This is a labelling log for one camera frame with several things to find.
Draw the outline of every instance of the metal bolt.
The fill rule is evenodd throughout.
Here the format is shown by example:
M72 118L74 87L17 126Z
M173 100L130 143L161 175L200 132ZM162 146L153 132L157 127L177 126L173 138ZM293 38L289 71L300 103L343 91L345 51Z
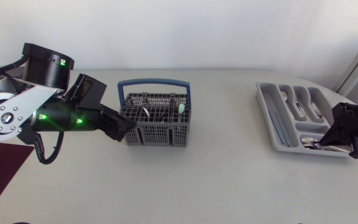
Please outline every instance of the metal bolt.
M4 124L9 124L10 122L13 121L13 114L12 113L4 113L2 116L1 116L1 121L4 123Z

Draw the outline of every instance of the spoon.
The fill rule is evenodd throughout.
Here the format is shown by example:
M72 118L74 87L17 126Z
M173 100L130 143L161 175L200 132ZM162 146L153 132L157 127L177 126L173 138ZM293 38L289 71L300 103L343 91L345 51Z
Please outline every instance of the spoon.
M281 94L283 95L284 101L285 101L285 103L286 103L287 106L288 106L288 95L287 95L287 93L286 93L285 91L281 90ZM290 112L291 112L291 117L292 117L292 119L295 119L294 116L293 116L293 114L292 114L292 111L291 111L291 110L290 110Z
M303 107L297 102L295 101L296 106L298 107L299 111L301 111L302 117L305 117L305 111L303 110Z
M320 150L349 153L348 150L342 149L342 148L336 147L336 146L320 146L318 144L319 141L317 139L315 139L315 138L312 138L312 137L303 137L303 138L301 138L301 142L304 143L303 146L305 146L305 147L309 147L310 144L312 144L314 147L316 147L316 149L320 149Z
M311 105L313 106L314 111L316 112L316 114L317 114L320 118L322 118L323 115L321 114L321 111L320 111L320 109L317 107L316 103L311 102Z
M317 147L314 144L303 143L302 145L303 147L307 147L309 149L317 149Z
M149 111L148 111L145 107L143 107L143 106L142 106L142 108L143 108L144 112L146 113L147 117L150 118L150 113L149 113Z
M181 103L181 104L179 104L179 107L178 107L178 114L179 114L178 122L181 121L181 114L183 114L183 112L185 112L185 105L183 103Z

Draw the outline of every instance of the blue basket handle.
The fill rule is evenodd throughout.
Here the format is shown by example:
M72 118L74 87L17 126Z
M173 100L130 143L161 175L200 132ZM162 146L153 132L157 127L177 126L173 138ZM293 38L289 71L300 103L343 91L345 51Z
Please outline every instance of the blue basket handle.
M167 78L136 78L133 80L119 81L118 85L117 85L118 86L118 97L119 97L119 103L122 108L125 106L124 86L138 85L138 84L164 84L164 85L174 85L174 86L186 87L188 108L191 110L190 83L184 82L184 81L179 81L179 80L167 79Z

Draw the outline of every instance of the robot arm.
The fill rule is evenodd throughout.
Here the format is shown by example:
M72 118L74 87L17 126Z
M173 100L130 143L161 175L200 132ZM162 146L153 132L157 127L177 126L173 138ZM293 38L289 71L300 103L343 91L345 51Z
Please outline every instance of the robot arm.
M321 146L352 146L358 159L358 105L339 103L333 108L334 124L320 140Z
M27 43L23 54L19 61L0 68L0 74L4 74L27 61L23 79L7 76L0 80L0 141L18 136L24 143L34 144L40 162L49 164L57 156L65 131L100 129L121 141L136 126L133 120L100 103L106 85L87 75L80 74L74 86L63 95L74 66L70 57ZM60 133L49 159L44 158L37 131Z

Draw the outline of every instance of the green led light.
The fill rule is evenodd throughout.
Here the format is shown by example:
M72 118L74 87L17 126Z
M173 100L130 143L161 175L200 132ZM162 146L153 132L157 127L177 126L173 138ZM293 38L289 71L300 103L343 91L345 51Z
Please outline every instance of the green led light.
M47 119L47 116L44 114L39 114L38 119Z

